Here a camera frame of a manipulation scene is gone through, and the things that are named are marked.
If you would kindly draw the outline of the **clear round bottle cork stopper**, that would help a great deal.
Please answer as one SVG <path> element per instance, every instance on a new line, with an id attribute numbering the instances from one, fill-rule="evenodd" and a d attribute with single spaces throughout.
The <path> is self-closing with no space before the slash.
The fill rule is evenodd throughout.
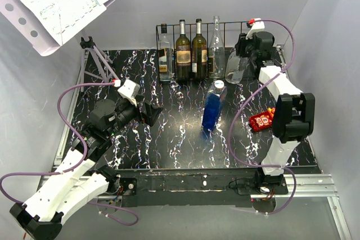
<path id="1" fill-rule="evenodd" d="M 225 80 L 230 84 L 238 84 L 243 79 L 248 64 L 247 57 L 241 57 L 233 51 L 227 61 Z"/>

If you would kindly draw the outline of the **tall clear bottle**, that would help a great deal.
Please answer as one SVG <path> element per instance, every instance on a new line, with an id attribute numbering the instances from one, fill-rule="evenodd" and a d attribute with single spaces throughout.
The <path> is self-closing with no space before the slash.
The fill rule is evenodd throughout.
<path id="1" fill-rule="evenodd" d="M 208 76 L 212 79 L 224 78 L 225 51 L 220 31 L 220 17 L 214 16 L 214 29 L 208 50 Z"/>

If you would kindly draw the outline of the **blue square glass bottle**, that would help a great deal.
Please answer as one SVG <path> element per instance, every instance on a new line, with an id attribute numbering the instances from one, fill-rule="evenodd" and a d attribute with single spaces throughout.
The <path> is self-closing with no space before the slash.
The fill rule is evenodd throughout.
<path id="1" fill-rule="evenodd" d="M 204 114 L 202 117 L 202 127 L 204 129 L 214 130 L 220 117 L 226 95 L 227 87 L 224 81 L 213 81 L 205 99 Z"/>

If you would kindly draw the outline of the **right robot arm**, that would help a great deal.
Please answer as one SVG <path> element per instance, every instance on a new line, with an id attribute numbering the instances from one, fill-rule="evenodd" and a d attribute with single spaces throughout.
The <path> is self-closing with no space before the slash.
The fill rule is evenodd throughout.
<path id="1" fill-rule="evenodd" d="M 251 191 L 287 192 L 284 169 L 293 150 L 314 127 L 315 97 L 295 87 L 272 58 L 274 36 L 267 31 L 241 33 L 235 45 L 237 56 L 247 58 L 255 78 L 265 84 L 276 100 L 272 121 L 273 140 L 261 167 L 254 176 L 236 180 L 235 190 L 240 194 Z"/>

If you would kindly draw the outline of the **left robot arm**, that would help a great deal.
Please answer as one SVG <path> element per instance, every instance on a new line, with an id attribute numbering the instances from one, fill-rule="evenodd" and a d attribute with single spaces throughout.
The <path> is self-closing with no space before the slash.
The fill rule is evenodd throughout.
<path id="1" fill-rule="evenodd" d="M 98 195 L 121 194 L 135 179 L 121 179 L 104 165 L 92 167 L 111 147 L 111 137 L 132 120 L 153 126 L 163 108 L 144 101 L 145 111 L 125 98 L 104 99 L 90 112 L 81 138 L 73 143 L 61 165 L 42 187 L 23 203 L 15 203 L 10 214 L 32 239 L 55 239 L 69 217 Z"/>

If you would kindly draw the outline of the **dark green wine bottle right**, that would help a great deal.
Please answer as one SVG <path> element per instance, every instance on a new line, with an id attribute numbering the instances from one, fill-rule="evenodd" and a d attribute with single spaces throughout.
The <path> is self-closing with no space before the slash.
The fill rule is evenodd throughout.
<path id="1" fill-rule="evenodd" d="M 192 40 L 192 73 L 195 80 L 207 76 L 207 42 L 202 35 L 202 19 L 196 19 L 196 35 Z"/>

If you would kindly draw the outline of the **dark green wine bottle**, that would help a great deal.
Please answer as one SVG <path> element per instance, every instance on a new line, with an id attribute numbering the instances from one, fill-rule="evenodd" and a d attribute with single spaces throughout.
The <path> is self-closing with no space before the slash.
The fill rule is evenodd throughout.
<path id="1" fill-rule="evenodd" d="M 196 19 L 196 35 L 192 40 L 192 73 L 195 80 L 207 76 L 207 42 L 202 35 L 202 19 Z"/>
<path id="2" fill-rule="evenodd" d="M 179 21 L 179 31 L 179 38 L 175 42 L 176 78 L 178 81 L 187 81 L 191 73 L 191 42 L 186 36 L 185 20 Z"/>

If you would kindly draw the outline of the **clear square bottle orange label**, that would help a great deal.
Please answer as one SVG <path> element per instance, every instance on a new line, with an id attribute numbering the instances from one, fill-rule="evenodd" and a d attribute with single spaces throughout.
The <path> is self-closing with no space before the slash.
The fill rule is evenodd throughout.
<path id="1" fill-rule="evenodd" d="M 161 37 L 157 51 L 160 81 L 171 81 L 172 79 L 172 44 L 167 34 L 167 24 L 161 24 Z"/>

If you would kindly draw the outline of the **dark green wine bottle left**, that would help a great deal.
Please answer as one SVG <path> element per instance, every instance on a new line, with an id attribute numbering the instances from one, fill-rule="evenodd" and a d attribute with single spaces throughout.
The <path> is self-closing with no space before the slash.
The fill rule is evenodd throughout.
<path id="1" fill-rule="evenodd" d="M 179 21 L 179 31 L 179 38 L 175 42 L 176 78 L 178 81 L 187 81 L 191 73 L 191 42 L 186 36 L 185 20 Z"/>

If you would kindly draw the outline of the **lilac music stand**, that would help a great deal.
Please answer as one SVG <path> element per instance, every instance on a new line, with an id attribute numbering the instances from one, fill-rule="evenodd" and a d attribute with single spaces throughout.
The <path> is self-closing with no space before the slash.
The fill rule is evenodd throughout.
<path id="1" fill-rule="evenodd" d="M 103 5 L 107 9 L 115 1 L 109 0 Z M 50 36 L 41 22 L 20 0 L 1 0 L 1 14 L 30 42 L 41 56 L 49 56 L 64 45 L 59 45 Z M 86 34 L 85 28 L 76 34 L 80 36 L 79 45 L 82 50 L 80 82 L 84 82 L 84 76 L 87 74 L 85 66 L 88 56 L 92 56 L 95 61 L 100 72 L 99 79 L 105 83 L 117 79 L 118 76 L 111 67 L 110 57 L 99 49 L 90 35 Z"/>

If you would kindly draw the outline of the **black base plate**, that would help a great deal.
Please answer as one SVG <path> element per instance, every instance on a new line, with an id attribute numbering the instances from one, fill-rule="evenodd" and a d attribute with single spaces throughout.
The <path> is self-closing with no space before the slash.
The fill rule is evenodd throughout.
<path id="1" fill-rule="evenodd" d="M 236 206 L 252 207 L 252 197 L 264 197 L 254 185 L 255 169 L 122 170 L 137 181 L 133 195 L 123 195 L 123 207 Z"/>

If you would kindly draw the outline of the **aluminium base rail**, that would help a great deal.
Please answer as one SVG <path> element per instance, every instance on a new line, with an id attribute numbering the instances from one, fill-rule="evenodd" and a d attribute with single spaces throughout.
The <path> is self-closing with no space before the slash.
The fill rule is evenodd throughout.
<path id="1" fill-rule="evenodd" d="M 131 121 L 111 137 L 111 148 L 96 167 L 108 165 L 122 170 L 150 169 L 255 169 L 272 143 L 271 130 L 254 132 L 249 117 L 275 105 L 267 89 L 261 88 L 246 68 L 242 81 L 227 85 L 227 96 L 213 131 L 202 128 L 206 91 L 212 81 L 174 80 L 161 82 L 158 54 L 154 49 L 108 51 L 122 79 L 130 78 L 141 86 L 140 92 L 152 103 L 163 107 L 153 127 Z M 337 190 L 332 177 L 322 174 L 309 140 L 300 143 L 287 162 L 290 172 L 283 178 L 285 194 L 280 190 L 264 197 L 252 197 L 258 211 L 270 212 L 277 198 L 334 197 Z M 135 185 L 128 184 L 120 195 L 100 196 L 100 202 L 122 205 L 123 195 L 133 195 Z"/>

